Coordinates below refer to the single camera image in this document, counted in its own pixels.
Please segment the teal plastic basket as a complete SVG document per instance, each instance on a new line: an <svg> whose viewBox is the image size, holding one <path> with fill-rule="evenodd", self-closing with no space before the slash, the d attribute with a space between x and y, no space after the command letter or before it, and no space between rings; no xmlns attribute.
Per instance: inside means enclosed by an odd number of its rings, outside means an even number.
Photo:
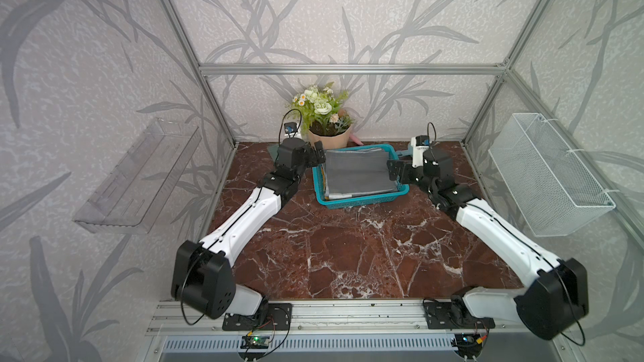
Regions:
<svg viewBox="0 0 644 362"><path fill-rule="evenodd" d="M318 202L329 209L391 202L409 192L389 178L387 163L398 160L389 144L331 149L325 157L313 179Z"/></svg>

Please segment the plain grey pillowcase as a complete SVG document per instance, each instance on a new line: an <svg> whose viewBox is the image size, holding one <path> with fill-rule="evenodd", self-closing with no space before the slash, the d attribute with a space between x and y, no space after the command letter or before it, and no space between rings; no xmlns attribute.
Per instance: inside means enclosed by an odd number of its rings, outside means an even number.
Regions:
<svg viewBox="0 0 644 362"><path fill-rule="evenodd" d="M329 200L397 191L397 183L389 179L387 171L390 153L381 147L329 150L325 157L325 197Z"/></svg>

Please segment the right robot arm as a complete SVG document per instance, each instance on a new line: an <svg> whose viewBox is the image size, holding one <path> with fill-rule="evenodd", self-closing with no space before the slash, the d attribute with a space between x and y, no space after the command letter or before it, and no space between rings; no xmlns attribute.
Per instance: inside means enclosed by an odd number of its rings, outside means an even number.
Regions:
<svg viewBox="0 0 644 362"><path fill-rule="evenodd" d="M453 175L449 154L429 146L414 148L412 161L390 160L389 177L413 184L435 209L475 234L501 258L522 283L518 289L470 288L443 303L447 318L459 328L485 320L520 323L542 340L552 340L579 326L590 311L588 274L574 258L563 260L528 239L469 185Z"/></svg>

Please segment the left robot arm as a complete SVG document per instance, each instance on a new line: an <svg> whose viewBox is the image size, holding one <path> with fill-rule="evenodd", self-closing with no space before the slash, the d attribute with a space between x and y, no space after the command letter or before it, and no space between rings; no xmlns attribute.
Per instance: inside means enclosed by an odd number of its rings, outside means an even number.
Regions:
<svg viewBox="0 0 644 362"><path fill-rule="evenodd" d="M208 318L234 314L254 318L266 304L261 293L236 283L232 268L263 225L298 192L307 169L325 162L325 149L294 137L278 145L274 170L247 200L200 241L185 241L176 252L171 296Z"/></svg>

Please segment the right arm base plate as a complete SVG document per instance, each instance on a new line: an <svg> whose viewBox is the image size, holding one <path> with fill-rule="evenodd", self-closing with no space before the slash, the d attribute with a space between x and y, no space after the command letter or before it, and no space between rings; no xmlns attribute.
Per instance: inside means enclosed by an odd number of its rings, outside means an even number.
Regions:
<svg viewBox="0 0 644 362"><path fill-rule="evenodd" d="M425 298L422 301L424 317L429 329L493 329L493 318L476 318L458 296L449 301Z"/></svg>

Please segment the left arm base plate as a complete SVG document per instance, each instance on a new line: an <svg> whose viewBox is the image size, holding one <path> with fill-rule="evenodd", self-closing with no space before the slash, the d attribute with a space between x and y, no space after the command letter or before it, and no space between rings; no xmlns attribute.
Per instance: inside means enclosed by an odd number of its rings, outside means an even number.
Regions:
<svg viewBox="0 0 644 362"><path fill-rule="evenodd" d="M222 329L224 331L285 331L291 326L292 303L264 302L253 315L225 315Z"/></svg>

